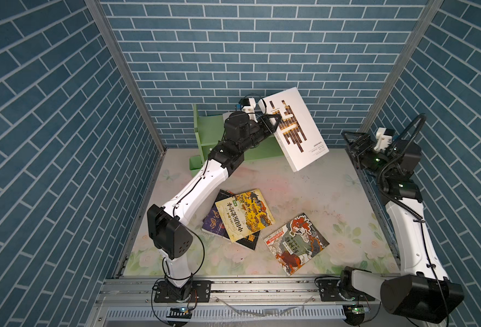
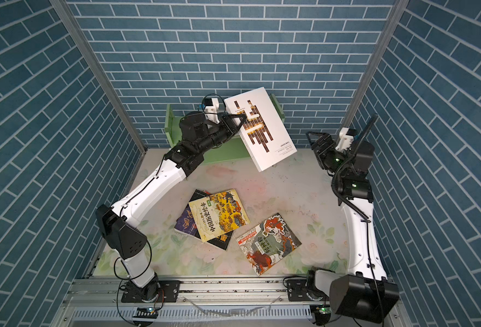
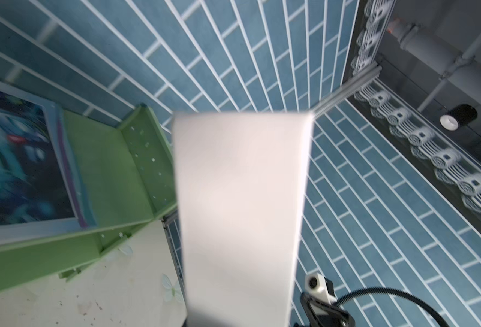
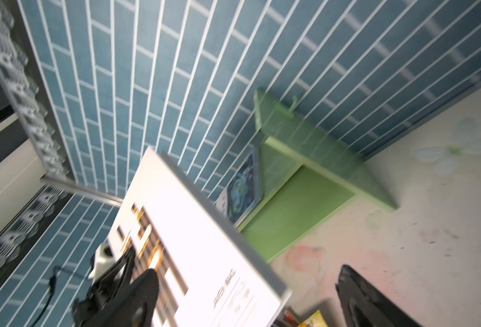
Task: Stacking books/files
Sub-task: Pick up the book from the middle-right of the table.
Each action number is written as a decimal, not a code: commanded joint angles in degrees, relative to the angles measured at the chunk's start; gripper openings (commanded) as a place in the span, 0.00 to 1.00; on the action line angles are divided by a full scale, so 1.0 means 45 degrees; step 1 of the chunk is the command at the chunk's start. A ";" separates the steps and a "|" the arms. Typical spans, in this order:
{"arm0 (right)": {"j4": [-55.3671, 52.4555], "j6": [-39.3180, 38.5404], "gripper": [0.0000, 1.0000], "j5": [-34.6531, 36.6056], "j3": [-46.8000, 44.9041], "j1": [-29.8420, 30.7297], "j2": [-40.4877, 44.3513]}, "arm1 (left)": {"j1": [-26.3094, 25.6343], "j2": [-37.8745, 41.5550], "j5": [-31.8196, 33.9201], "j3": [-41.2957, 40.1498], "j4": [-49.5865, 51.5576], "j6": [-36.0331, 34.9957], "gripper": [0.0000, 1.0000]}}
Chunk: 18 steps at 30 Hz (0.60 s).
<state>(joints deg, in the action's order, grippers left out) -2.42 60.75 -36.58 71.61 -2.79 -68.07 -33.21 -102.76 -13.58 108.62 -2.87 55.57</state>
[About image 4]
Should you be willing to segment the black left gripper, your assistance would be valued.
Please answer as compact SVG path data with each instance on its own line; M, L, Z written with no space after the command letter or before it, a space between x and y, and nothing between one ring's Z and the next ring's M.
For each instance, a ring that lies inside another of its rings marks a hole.
M128 286L131 282L135 258L136 251L134 248L130 247L125 250L124 254L118 260L115 260L115 263L111 268L109 268L95 283L92 282L91 287L86 293L86 298L83 301L89 299L95 303L97 308L101 309L110 300L116 297L116 295L118 295L124 287Z

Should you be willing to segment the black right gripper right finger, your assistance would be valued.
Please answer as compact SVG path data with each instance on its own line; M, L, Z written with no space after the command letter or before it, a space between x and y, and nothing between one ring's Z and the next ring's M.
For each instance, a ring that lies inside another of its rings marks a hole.
M335 288L347 326L420 327L347 264L341 267Z

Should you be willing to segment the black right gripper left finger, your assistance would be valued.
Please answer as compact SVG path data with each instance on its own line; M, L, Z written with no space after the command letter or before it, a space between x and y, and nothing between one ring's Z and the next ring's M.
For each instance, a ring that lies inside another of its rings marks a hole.
M153 269L110 300L101 309L93 301L76 301L72 308L75 326L152 326L160 293L160 281Z

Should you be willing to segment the white book brown stripes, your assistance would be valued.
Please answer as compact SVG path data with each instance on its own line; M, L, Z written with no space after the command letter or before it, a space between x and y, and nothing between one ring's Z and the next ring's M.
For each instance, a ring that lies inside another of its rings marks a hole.
M132 277L155 271L152 326L270 326L288 286L165 154L147 149L109 231Z

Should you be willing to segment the blue galaxy cover book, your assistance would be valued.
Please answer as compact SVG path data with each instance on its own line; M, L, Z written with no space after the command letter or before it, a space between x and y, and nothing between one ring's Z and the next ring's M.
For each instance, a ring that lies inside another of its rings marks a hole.
M220 193L215 208L238 228L261 200L259 156L258 150L253 149Z

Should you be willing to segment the yellow illustrated history book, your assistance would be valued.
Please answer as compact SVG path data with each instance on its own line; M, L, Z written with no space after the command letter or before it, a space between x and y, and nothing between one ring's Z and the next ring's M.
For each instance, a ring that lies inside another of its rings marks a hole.
M299 324L299 327L328 327L325 319L319 310L315 311L308 318Z

